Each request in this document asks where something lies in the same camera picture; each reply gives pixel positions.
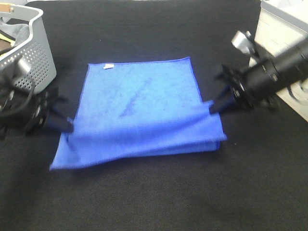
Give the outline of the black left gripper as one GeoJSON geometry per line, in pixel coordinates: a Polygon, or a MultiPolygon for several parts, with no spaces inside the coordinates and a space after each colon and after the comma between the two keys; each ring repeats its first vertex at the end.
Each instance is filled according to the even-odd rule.
{"type": "Polygon", "coordinates": [[[44,132],[73,132],[74,125],[69,117],[64,116],[56,107],[58,103],[67,102],[60,96],[59,88],[46,88],[35,94],[32,87],[29,92],[30,100],[26,105],[30,119],[25,125],[25,133],[32,135],[40,130],[44,132]]]}

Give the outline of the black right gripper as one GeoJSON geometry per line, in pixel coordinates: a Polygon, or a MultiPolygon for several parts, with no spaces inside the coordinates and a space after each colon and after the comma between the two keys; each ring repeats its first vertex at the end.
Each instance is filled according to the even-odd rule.
{"type": "Polygon", "coordinates": [[[218,65],[215,71],[215,80],[222,81],[225,87],[210,106],[210,114],[252,110],[253,102],[240,82],[241,72],[223,64],[218,65]]]}

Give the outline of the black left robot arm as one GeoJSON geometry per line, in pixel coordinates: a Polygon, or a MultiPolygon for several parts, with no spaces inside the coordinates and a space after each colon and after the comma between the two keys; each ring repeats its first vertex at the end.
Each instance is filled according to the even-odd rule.
{"type": "Polygon", "coordinates": [[[47,88],[34,93],[34,81],[28,79],[30,90],[19,89],[7,76],[0,80],[0,138],[10,130],[25,135],[66,132],[74,130],[73,122],[56,108],[67,99],[58,88],[47,88]]]}

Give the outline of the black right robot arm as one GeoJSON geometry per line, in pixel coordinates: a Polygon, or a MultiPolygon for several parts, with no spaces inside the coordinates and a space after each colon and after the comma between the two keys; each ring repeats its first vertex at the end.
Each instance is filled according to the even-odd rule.
{"type": "Polygon", "coordinates": [[[226,83],[225,89],[210,106],[211,114],[263,107],[276,110],[279,103],[274,95],[296,82],[308,78],[308,39],[303,38],[287,50],[272,56],[252,39],[249,32],[237,31],[232,45],[253,58],[255,65],[234,69],[220,65],[216,79],[226,83]]]}

